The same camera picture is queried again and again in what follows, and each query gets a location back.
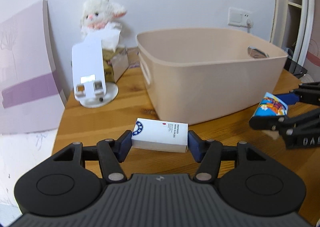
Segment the blue cartoon tissue pack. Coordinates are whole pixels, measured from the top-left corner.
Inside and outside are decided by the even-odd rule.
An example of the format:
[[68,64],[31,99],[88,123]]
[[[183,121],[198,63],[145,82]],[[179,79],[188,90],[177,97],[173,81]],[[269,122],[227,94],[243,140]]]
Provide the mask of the blue cartoon tissue pack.
[[261,130],[273,140],[279,138],[277,124],[287,115],[288,105],[272,93],[266,92],[249,120],[249,126]]

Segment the white small card box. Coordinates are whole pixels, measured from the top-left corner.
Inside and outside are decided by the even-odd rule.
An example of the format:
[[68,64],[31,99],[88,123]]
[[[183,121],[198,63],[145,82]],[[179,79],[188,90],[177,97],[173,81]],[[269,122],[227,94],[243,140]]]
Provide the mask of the white small card box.
[[138,118],[131,141],[134,148],[186,153],[188,124]]

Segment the round metal balm tin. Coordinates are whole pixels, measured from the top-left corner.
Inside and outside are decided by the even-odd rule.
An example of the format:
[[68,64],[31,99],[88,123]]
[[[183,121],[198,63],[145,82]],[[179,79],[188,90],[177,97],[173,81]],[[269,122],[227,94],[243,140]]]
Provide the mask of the round metal balm tin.
[[256,47],[249,46],[247,48],[247,53],[250,57],[254,59],[264,59],[264,58],[269,58],[269,55],[266,54],[265,52],[261,51],[260,49]]

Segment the black glass side table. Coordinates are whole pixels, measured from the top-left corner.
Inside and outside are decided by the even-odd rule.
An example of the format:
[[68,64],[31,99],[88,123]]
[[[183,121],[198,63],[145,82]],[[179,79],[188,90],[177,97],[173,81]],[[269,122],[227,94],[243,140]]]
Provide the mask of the black glass side table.
[[306,75],[308,70],[293,60],[293,50],[291,50],[291,48],[285,48],[285,52],[287,53],[288,57],[284,65],[284,69],[298,79]]

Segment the white phone stand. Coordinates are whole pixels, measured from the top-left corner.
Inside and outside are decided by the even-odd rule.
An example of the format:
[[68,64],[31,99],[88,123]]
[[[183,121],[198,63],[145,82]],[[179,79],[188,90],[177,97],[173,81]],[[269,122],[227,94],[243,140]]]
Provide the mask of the white phone stand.
[[116,98],[118,86],[105,81],[102,40],[86,37],[72,47],[75,99],[85,108],[102,107]]

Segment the beige plastic storage bin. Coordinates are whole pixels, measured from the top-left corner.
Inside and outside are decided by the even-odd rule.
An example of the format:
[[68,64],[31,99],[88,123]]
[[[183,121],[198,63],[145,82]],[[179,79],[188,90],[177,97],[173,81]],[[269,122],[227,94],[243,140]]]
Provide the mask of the beige plastic storage bin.
[[[160,29],[139,33],[136,42],[159,119],[190,125],[259,103],[274,90],[287,59],[281,48],[234,29]],[[269,58],[250,57],[249,46]]]

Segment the tissue box with white tissue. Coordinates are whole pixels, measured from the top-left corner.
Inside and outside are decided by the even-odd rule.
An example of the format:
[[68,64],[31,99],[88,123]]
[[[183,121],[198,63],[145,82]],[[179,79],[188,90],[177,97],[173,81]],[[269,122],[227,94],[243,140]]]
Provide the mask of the tissue box with white tissue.
[[81,29],[83,39],[89,37],[89,39],[101,40],[106,82],[116,83],[120,77],[116,68],[114,68],[113,60],[116,59],[118,54],[121,54],[125,50],[125,47],[119,44],[121,29],[122,25],[117,22],[108,22],[102,29],[89,27],[83,27]]

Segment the pink purple flat board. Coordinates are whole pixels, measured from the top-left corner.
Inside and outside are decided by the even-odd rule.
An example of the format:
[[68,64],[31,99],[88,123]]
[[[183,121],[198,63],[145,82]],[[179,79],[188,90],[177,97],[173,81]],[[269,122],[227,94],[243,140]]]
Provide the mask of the pink purple flat board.
[[41,0],[1,23],[1,133],[58,128],[65,103]]

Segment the white plush lamb toy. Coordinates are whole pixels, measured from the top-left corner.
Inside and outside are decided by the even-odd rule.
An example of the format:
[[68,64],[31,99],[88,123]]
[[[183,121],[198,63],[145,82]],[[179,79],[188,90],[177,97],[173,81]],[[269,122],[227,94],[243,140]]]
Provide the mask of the white plush lamb toy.
[[82,7],[80,18],[81,37],[103,29],[108,22],[121,18],[127,13],[126,8],[110,0],[87,0]]

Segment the white wall switch socket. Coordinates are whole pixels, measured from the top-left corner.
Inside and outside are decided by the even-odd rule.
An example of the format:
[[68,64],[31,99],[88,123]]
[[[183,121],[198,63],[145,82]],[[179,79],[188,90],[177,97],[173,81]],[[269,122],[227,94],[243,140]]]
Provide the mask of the white wall switch socket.
[[252,12],[239,8],[229,7],[228,21],[229,26],[252,28],[254,23]]

